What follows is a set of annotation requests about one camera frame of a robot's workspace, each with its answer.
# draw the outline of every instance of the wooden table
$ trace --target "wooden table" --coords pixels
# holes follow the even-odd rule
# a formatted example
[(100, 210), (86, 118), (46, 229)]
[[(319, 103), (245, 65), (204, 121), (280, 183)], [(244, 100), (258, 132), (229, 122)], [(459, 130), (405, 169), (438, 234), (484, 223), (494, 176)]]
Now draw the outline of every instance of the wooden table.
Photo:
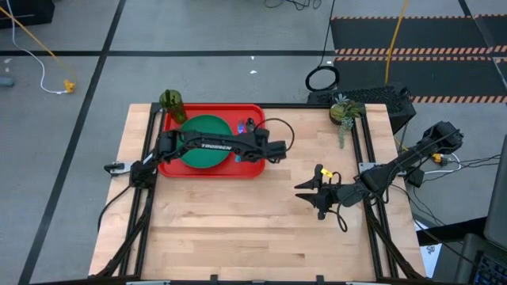
[[(140, 158), (149, 110), (149, 104), (130, 106), (119, 161)], [(318, 163), (340, 172), (344, 183), (353, 182), (357, 170), (351, 135), (345, 137), (345, 148), (338, 148), (337, 127), (325, 109), (264, 111), (266, 118), (287, 120), (296, 140), (288, 158), (280, 164), (267, 163), (259, 177), (210, 180), (158, 175), (142, 279), (208, 280), (217, 274), (220, 280), (313, 281), (316, 275), (324, 275), (327, 281), (375, 280), (362, 203), (341, 209), (349, 226), (342, 233), (333, 215), (318, 221), (317, 211), (294, 196), (311, 192), (294, 186), (311, 179)], [(396, 157), (396, 147), (387, 110), (384, 105), (370, 104), (367, 113), (376, 159), (388, 162)], [(266, 128), (271, 131), (270, 140), (291, 138), (280, 122), (268, 122)], [(367, 161), (366, 148), (362, 150)], [(127, 183), (128, 175), (113, 178), (108, 200)], [(395, 183), (404, 188), (401, 179)], [(123, 242), (133, 192), (105, 213), (90, 274), (99, 272)], [(390, 194), (386, 209), (392, 239), (424, 275), (409, 202), (396, 188)], [(379, 248), (384, 275), (389, 276), (380, 240)], [(133, 272), (134, 259), (130, 259), (129, 272)]]

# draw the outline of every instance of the green bottle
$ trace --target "green bottle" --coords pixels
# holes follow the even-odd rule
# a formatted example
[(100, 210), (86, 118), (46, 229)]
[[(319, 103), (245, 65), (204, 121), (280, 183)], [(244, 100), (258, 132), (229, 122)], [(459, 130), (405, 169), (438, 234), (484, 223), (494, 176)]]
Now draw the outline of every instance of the green bottle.
[(187, 113), (183, 107), (181, 94), (178, 91), (167, 89), (160, 95), (159, 101), (162, 108), (171, 115), (176, 123), (182, 124), (187, 120)]

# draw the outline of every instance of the white cable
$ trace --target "white cable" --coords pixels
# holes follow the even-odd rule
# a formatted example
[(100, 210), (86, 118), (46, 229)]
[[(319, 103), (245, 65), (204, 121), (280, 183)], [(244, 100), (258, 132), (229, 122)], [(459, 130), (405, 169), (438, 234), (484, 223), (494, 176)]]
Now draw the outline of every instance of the white cable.
[[(10, 15), (14, 18), (14, 13), (13, 13), (13, 10), (10, 8), (10, 0), (6, 0), (7, 2), (7, 8), (9, 8), (9, 13)], [(32, 52), (20, 47), (17, 45), (16, 43), (16, 23), (14, 23), (14, 19), (11, 18), (10, 21), (12, 22), (13, 24), (13, 44), (16, 46), (16, 48), (20, 49), (21, 51), (24, 51), (26, 53), (28, 53), (29, 55), (31, 55), (36, 61), (38, 61), (40, 63), (40, 66), (42, 67), (42, 78), (40, 78), (40, 88), (42, 88), (42, 90), (48, 92), (48, 93), (53, 93), (53, 94), (63, 94), (63, 93), (67, 93), (66, 90), (64, 91), (51, 91), (51, 90), (48, 90), (44, 87), (44, 77), (46, 76), (46, 67), (44, 66), (44, 64), (40, 61), (40, 59), (38, 59)]]
[(458, 171), (461, 169), (461, 161), (459, 161), (459, 158), (457, 155), (455, 154), (451, 154), (455, 159), (456, 159), (456, 162), (458, 162), (458, 169), (454, 169), (454, 170), (433, 170), (433, 171), (428, 171), (428, 172), (425, 172), (425, 174), (432, 174), (432, 173), (453, 173), (455, 171)]

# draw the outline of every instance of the black keyboard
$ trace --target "black keyboard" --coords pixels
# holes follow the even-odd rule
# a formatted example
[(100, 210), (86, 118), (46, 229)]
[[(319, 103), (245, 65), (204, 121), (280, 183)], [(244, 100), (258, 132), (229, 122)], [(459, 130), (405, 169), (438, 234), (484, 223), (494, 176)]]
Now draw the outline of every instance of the black keyboard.
[(503, 262), (482, 255), (475, 273), (474, 284), (507, 284), (507, 266)]

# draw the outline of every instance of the potted plant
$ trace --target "potted plant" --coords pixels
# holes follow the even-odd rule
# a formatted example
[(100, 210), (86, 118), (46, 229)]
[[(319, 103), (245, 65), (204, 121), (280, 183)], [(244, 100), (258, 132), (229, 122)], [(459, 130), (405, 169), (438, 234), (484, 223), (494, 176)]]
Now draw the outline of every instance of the potted plant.
[(330, 108), (330, 119), (333, 124), (340, 126), (338, 139), (340, 148), (345, 145), (345, 133), (350, 131), (354, 124), (354, 118), (358, 118), (364, 111), (363, 105), (347, 99), (341, 93), (338, 98), (334, 98), (335, 102)]

